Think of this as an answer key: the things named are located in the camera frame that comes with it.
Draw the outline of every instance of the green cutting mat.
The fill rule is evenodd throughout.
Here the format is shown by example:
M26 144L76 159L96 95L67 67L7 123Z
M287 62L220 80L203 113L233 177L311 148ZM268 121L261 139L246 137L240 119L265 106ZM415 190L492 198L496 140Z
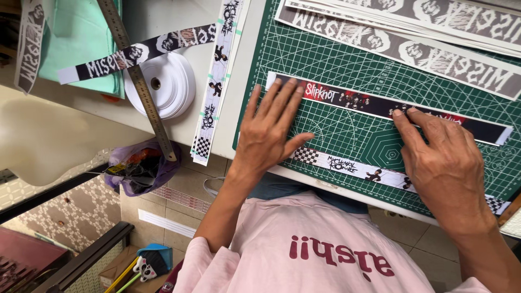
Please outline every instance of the green cutting mat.
M269 71L394 97L471 117L514 126L501 147L478 143L485 159L486 194L508 200L521 186L521 101L512 102L484 91L417 70L275 20L280 0L267 0L259 29L239 124L256 83L266 84ZM521 61L486 54L515 65ZM306 146L331 155L404 171L403 142L392 121L303 100L290 136L303 131L316 136ZM432 216L418 195L325 168L288 159L289 169L363 193L379 200Z

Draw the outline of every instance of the hand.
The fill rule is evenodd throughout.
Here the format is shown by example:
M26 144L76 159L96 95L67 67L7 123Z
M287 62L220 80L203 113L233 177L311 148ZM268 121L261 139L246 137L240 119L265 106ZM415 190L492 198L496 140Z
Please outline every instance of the hand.
M440 227L449 235L490 230L495 217L485 201L483 158L474 136L452 121L416 108L407 113L429 144L400 110L394 110L394 123L405 143L405 171Z
M287 159L313 133L301 133L286 141L288 131L302 100L304 89L290 79L280 91L282 81L276 79L255 113L261 87L255 86L242 119L240 139L233 163L228 171L232 178L248 182L252 187L272 166Z

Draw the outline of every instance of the mint green fabric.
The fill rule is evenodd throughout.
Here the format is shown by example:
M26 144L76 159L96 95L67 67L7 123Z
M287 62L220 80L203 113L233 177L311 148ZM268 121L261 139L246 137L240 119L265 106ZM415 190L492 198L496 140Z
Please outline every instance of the mint green fabric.
M121 0L115 3L121 15ZM43 36L38 76L58 81L58 69L96 60L116 50L96 0L56 0L53 28L46 28ZM125 98L122 71L71 85Z

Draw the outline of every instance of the cardboard box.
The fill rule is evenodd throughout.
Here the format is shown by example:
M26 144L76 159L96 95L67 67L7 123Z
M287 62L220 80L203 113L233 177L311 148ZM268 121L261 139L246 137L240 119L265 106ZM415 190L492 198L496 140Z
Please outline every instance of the cardboard box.
M137 257L136 253L139 248L133 245L129 245L123 248L123 251L111 262L109 263L102 271L98 274L100 277L101 285L107 289L112 283L123 273L127 267L134 261ZM116 285L116 287L112 290L112 292L116 292L124 284L130 280L133 273L129 272L126 276Z
M166 281L166 278L172 270L170 270L167 274L163 276L159 276L157 278L153 278L150 280L147 280L146 282L141 282L139 279L137 279L132 285L128 286L125 290L126 293L154 293L159 288L163 286L163 284Z

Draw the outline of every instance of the plastic bag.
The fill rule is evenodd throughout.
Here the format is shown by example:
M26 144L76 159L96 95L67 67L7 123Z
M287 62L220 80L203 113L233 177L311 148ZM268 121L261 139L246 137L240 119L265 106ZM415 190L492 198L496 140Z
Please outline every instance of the plastic bag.
M108 159L110 167L105 171L105 183L112 188L121 184L130 197L163 186L181 166L181 149L175 142L170 143L177 158L175 162L165 159L156 138L114 149Z

